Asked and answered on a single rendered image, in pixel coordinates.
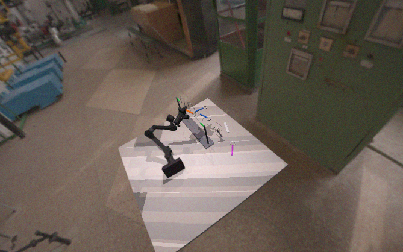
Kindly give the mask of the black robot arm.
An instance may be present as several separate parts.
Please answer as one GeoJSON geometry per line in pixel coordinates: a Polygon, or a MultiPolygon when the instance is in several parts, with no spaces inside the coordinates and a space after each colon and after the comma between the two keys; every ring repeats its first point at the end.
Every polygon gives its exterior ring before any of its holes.
{"type": "MultiPolygon", "coordinates": [[[[182,119],[189,119],[189,115],[182,114],[182,119]]],[[[177,126],[180,127],[180,122],[181,120],[178,118],[174,118],[174,116],[168,114],[166,121],[170,122],[170,125],[168,126],[162,126],[162,125],[153,125],[149,130],[146,130],[144,132],[144,135],[150,139],[152,139],[165,153],[164,158],[167,160],[168,164],[172,163],[175,161],[174,157],[171,156],[171,148],[168,146],[164,146],[153,134],[153,132],[156,129],[159,130],[170,130],[170,131],[175,131],[177,130],[177,126]],[[176,126],[177,125],[177,126],[176,126]]]]}

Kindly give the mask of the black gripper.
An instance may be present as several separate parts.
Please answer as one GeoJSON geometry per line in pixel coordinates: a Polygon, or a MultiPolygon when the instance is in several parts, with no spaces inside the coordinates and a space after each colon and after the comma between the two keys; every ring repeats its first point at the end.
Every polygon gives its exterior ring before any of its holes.
{"type": "Polygon", "coordinates": [[[185,106],[183,108],[181,108],[181,107],[178,108],[179,112],[178,112],[177,118],[180,119],[181,121],[183,120],[182,114],[186,114],[186,108],[187,108],[187,106],[185,106]]]}

